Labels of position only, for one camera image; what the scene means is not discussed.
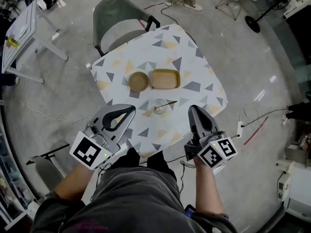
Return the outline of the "blue handheld device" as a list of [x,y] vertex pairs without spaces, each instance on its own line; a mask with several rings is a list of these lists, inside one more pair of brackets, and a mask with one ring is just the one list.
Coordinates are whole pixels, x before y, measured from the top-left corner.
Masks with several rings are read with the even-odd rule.
[[196,211],[195,207],[191,204],[188,204],[185,208],[185,215],[191,218],[191,215]]

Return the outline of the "white square table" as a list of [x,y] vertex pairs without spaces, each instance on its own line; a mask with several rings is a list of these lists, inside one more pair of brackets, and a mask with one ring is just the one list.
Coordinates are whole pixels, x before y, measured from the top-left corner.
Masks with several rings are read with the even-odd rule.
[[[68,55],[66,55],[63,51],[53,45],[50,41],[44,39],[38,32],[37,32],[37,22],[36,22],[36,15],[41,15],[41,17],[56,31],[59,31],[52,21],[42,12],[42,10],[37,5],[36,1],[34,0],[30,3],[17,17],[14,23],[10,26],[7,30],[3,45],[2,51],[2,64],[1,64],[1,72],[4,73],[11,73],[15,74],[19,77],[23,77],[37,83],[44,83],[44,79],[40,77],[34,77],[30,75],[23,74],[18,70],[18,68],[13,68],[13,62],[16,62],[16,66],[24,65],[26,60],[25,57],[30,57],[31,53],[35,50],[34,47],[31,47],[32,43],[37,43],[40,46],[43,46],[53,52],[56,56],[60,57],[64,61],[69,59]],[[20,29],[27,25],[28,29],[27,32],[19,38]],[[13,46],[8,46],[6,38],[11,37],[14,38],[18,43],[19,46],[14,48]]]

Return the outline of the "white appliance stack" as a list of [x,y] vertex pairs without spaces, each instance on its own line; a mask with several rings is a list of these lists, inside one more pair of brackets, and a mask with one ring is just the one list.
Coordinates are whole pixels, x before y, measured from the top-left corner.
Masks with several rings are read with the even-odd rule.
[[276,194],[285,212],[311,223],[311,166],[283,158],[276,167],[282,171]]

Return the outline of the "person's left forearm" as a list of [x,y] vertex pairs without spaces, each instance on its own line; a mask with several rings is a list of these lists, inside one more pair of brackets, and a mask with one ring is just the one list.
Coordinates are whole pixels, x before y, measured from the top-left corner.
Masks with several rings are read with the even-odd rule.
[[64,200],[79,201],[93,176],[83,164],[78,164],[54,189],[56,195]]

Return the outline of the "person's black shorts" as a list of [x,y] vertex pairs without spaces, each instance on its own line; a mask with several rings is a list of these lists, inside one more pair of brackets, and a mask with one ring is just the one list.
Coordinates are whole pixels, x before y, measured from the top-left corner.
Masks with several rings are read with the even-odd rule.
[[[109,169],[140,167],[139,162],[140,155],[135,148],[130,148],[127,153],[112,164]],[[164,159],[163,151],[157,152],[147,159],[147,168],[169,174],[177,181],[175,173],[169,168]]]

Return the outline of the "small gold spoon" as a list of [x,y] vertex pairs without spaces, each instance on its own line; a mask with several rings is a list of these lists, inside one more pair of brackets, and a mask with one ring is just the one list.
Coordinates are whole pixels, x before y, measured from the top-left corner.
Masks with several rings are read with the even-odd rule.
[[175,101],[171,101],[171,102],[166,103],[166,104],[161,105],[161,106],[154,106],[153,109],[156,111],[157,108],[161,108],[161,107],[164,107],[164,106],[167,106],[167,105],[175,104],[176,102],[177,102],[177,101],[175,100]]

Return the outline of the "cardboard box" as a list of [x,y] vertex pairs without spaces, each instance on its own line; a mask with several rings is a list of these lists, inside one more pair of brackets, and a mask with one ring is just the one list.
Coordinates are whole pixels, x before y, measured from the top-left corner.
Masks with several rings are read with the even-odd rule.
[[285,158],[311,166],[311,133],[302,134],[298,141],[286,146]]

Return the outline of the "rectangular tan tray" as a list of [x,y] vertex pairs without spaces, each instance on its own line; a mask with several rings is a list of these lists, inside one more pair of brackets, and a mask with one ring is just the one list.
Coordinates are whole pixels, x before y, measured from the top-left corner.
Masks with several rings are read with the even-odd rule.
[[151,74],[151,86],[154,89],[176,89],[181,85],[180,74],[172,69],[155,69]]

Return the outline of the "grey chair with black legs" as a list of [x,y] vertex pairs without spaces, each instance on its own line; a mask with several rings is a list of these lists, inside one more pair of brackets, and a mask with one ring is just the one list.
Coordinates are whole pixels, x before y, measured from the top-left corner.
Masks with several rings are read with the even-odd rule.
[[52,162],[52,158],[55,157],[57,151],[69,146],[70,144],[67,143],[42,155],[31,157],[26,163],[27,166],[31,164],[35,165],[36,172],[49,191],[53,191],[63,180],[63,175]]

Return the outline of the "glass shelf cabinet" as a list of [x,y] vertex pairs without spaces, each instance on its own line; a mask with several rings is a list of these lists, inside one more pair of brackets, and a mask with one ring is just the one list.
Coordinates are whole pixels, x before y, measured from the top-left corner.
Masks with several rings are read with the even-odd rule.
[[0,223],[8,231],[29,215],[34,195],[29,189],[9,146],[3,123],[4,101],[0,100]]

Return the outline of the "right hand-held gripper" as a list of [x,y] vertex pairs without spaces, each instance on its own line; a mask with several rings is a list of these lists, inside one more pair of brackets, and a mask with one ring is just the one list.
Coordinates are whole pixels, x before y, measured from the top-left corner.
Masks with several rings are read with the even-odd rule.
[[232,139],[224,131],[219,132],[215,119],[206,110],[192,105],[188,116],[194,137],[184,146],[188,161],[197,156],[205,165],[216,169],[238,155]]

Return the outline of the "person's right forearm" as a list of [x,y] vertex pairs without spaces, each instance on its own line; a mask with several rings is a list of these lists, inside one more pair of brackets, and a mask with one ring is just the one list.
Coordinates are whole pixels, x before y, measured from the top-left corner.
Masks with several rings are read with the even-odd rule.
[[212,169],[197,156],[193,160],[196,165],[196,212],[224,214]]

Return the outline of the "person's grey shirt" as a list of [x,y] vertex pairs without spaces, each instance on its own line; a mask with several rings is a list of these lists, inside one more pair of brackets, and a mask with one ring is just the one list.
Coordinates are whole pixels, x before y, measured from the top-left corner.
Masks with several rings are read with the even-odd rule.
[[237,233],[225,214],[185,214],[175,179],[146,167],[117,168],[102,176],[81,207],[50,194],[31,233]]

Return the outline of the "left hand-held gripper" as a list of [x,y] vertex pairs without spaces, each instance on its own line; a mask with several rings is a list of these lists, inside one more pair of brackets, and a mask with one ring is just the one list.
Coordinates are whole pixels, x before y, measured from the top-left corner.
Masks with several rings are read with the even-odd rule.
[[[78,132],[70,155],[88,169],[94,170],[120,150],[118,143],[135,114],[135,106],[129,104],[103,107],[95,114],[93,122],[89,121],[84,131]],[[120,116],[122,119],[118,123],[112,123]]]

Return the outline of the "clear glass cup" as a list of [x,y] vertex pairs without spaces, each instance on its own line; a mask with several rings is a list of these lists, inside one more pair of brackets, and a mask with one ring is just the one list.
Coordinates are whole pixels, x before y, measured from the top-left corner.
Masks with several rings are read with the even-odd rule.
[[151,106],[152,112],[157,115],[162,115],[167,111],[167,103],[163,99],[156,99]]

